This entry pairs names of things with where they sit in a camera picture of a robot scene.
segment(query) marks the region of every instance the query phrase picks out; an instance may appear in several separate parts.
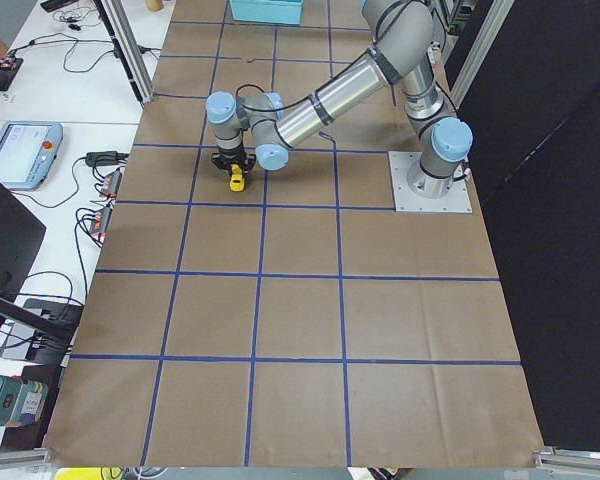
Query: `metal bracket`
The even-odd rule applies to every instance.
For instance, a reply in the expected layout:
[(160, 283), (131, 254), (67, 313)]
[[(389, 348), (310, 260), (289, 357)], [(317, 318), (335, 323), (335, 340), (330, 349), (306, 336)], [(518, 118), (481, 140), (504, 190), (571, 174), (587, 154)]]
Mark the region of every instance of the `metal bracket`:
[[(410, 213), (473, 213), (465, 180), (453, 182), (442, 198), (428, 199), (416, 194), (407, 184), (407, 172), (420, 160), (421, 152), (389, 152), (391, 183), (396, 212)], [(455, 176), (462, 175), (458, 167)]]

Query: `blue plastic bin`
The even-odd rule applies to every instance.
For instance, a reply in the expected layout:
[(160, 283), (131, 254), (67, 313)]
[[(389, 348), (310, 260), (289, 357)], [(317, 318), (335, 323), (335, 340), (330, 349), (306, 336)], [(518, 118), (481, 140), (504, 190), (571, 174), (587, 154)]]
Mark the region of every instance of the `blue plastic bin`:
[(304, 0), (230, 0), (235, 20), (300, 25)]

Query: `white mounting plate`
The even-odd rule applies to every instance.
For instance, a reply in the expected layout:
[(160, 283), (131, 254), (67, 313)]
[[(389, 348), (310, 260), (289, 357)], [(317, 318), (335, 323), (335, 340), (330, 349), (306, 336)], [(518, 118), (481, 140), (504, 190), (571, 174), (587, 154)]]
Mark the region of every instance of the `white mounting plate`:
[[(396, 212), (410, 213), (472, 213), (465, 180), (453, 182), (451, 190), (442, 198), (428, 199), (414, 193), (407, 185), (407, 172), (420, 160), (421, 152), (389, 152), (391, 183)], [(462, 175), (458, 166), (456, 177)]]

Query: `computer monitor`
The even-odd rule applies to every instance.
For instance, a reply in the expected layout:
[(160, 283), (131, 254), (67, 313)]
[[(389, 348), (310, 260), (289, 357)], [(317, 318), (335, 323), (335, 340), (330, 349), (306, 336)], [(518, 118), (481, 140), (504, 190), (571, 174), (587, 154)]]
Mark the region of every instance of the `computer monitor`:
[(80, 307), (33, 299), (31, 305), (31, 300), (27, 301), (25, 307), (37, 309), (39, 315), (13, 303), (45, 231), (45, 226), (0, 184), (0, 329), (6, 318), (33, 328), (35, 340), (25, 346), (23, 360), (60, 363), (80, 319)]

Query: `white desk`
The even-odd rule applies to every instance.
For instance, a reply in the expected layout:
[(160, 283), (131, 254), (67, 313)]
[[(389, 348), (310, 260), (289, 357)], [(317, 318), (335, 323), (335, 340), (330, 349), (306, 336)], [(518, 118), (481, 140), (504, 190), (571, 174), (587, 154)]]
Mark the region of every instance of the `white desk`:
[[(150, 12), (140, 0), (122, 0), (122, 3), (137, 42), (146, 47), (161, 48), (175, 2), (165, 2), (165, 8), (159, 12)], [(81, 5), (92, 3), (83, 0)], [(97, 21), (98, 15), (94, 12), (81, 23)], [(36, 5), (12, 48), (55, 33), (53, 23), (51, 14)], [(85, 27), (81, 32), (65, 28), (63, 33), (80, 39), (109, 40), (102, 24)], [(110, 54), (91, 72), (68, 73), (63, 70), (62, 62), (71, 45), (67, 42), (34, 46), (18, 52), (17, 56), (22, 57), (24, 63), (9, 91), (0, 94), (0, 120), (138, 124), (142, 107), (131, 90), (120, 60)], [(104, 44), (79, 44), (67, 62), (68, 66), (75, 70), (86, 69), (111, 48)], [(153, 76), (158, 63), (156, 58), (150, 53), (144, 54), (143, 58)]]
[[(64, 139), (60, 145), (58, 158), (51, 167), (47, 180), (42, 186), (31, 193), (39, 202), (53, 205), (68, 197), (75, 189), (71, 177), (73, 162), (90, 151), (117, 150), (129, 152), (133, 144), (136, 125), (88, 125), (88, 124), (63, 124)], [(103, 172), (113, 170), (102, 168)], [(24, 205), (33, 212), (47, 227), (44, 242), (40, 248), (31, 273), (43, 270), (57, 270), (71, 278), (74, 285), (73, 297), (84, 300), (84, 286), (82, 273), (75, 247), (73, 228), (75, 225), (74, 212), (80, 207), (97, 209), (90, 200), (98, 200), (98, 194), (93, 189), (94, 179), (91, 168), (80, 162), (76, 168), (76, 178), (80, 183), (78, 194), (64, 205), (54, 209), (39, 207), (26, 197), (17, 196)], [(100, 254), (99, 249), (86, 235), (78, 231), (78, 238), (85, 263), (87, 279), (93, 276), (93, 271)], [(27, 293), (42, 293), (50, 295), (68, 295), (68, 283), (57, 275), (40, 275), (24, 284), (21, 290)], [(22, 305), (26, 297), (18, 297), (16, 303)], [(25, 362), (9, 361), (0, 358), (0, 375), (19, 375), (22, 368), (28, 365)], [(4, 428), (0, 427), (0, 442)]]

